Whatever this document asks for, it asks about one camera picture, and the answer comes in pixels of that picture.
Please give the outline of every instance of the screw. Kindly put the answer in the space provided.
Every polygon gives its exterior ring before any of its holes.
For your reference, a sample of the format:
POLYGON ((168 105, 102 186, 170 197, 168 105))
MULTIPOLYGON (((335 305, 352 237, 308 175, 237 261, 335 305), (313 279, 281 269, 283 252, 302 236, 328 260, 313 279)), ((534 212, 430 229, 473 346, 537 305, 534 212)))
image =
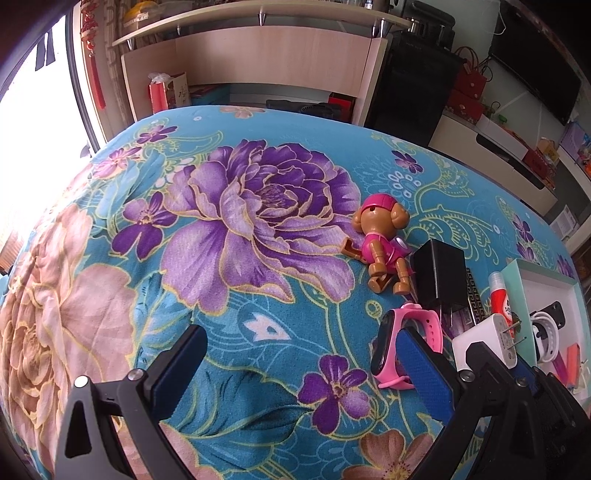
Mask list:
POLYGON ((461 370, 460 379, 462 379, 466 383, 470 383, 474 382, 474 380, 476 379, 476 375, 472 370, 461 370))
POLYGON ((74 386, 76 388, 82 388, 88 383, 88 377, 81 375, 74 380, 74 386))
POLYGON ((134 368, 131 372, 127 374, 127 378, 129 380, 139 380, 144 376, 144 371, 141 368, 134 368))

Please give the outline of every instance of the pink helmet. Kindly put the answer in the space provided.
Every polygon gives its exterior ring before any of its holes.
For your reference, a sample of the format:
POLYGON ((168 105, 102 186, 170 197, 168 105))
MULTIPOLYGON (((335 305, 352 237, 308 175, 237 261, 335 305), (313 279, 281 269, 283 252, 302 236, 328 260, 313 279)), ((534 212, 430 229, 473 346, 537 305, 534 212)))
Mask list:
POLYGON ((397 203, 396 199, 387 193, 374 193, 365 199, 361 206, 361 213, 370 207, 381 207, 386 210, 392 210, 397 203))

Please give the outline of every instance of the white box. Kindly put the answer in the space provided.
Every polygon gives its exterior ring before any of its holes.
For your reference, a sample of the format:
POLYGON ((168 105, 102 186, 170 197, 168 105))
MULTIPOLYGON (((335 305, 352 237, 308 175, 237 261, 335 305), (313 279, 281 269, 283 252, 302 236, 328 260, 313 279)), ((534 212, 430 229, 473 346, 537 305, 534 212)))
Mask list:
POLYGON ((484 136, 490 138, 507 150, 517 160, 523 160, 525 154, 528 152, 527 147, 523 143, 484 115, 478 120, 476 128, 480 130, 484 136))
MULTIPOLYGON (((511 310, 521 320, 521 329, 515 332, 515 340, 526 337, 517 345, 517 353, 531 366, 536 364, 530 313, 539 311, 558 300, 566 319, 564 327, 558 331, 560 355, 566 363, 567 348, 573 343, 578 343, 581 362, 587 361, 591 353, 591 333, 580 283, 573 278, 525 260, 513 260, 502 270, 502 274, 511 310)), ((552 363, 537 366, 545 373, 556 374, 552 363)), ((591 370, 587 363, 581 373, 586 388, 578 390, 574 393, 574 397, 583 408, 589 408, 591 406, 591 370)))

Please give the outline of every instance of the blue rubber pad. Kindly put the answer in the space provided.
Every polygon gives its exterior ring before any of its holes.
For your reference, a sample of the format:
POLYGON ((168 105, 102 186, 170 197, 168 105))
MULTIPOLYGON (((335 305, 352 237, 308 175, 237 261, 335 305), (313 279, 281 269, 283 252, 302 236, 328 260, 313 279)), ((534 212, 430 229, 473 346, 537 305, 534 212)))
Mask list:
POLYGON ((191 325, 170 351, 159 354, 164 355, 166 367, 152 388, 153 418, 164 420, 172 416, 206 352, 205 329, 191 325))
POLYGON ((453 391, 408 330, 398 332, 396 354, 429 415, 446 425, 454 412, 453 391))

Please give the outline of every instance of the watch face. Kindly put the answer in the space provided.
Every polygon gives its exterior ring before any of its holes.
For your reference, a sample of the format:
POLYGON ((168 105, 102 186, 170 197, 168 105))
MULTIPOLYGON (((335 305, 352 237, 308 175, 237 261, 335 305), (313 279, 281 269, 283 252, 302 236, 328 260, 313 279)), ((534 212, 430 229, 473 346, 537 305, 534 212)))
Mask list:
POLYGON ((392 328, 394 327, 394 312, 389 310, 382 317, 379 324, 378 338, 375 342, 374 354, 371 358, 371 373, 376 376, 384 369, 388 348, 392 339, 392 328))

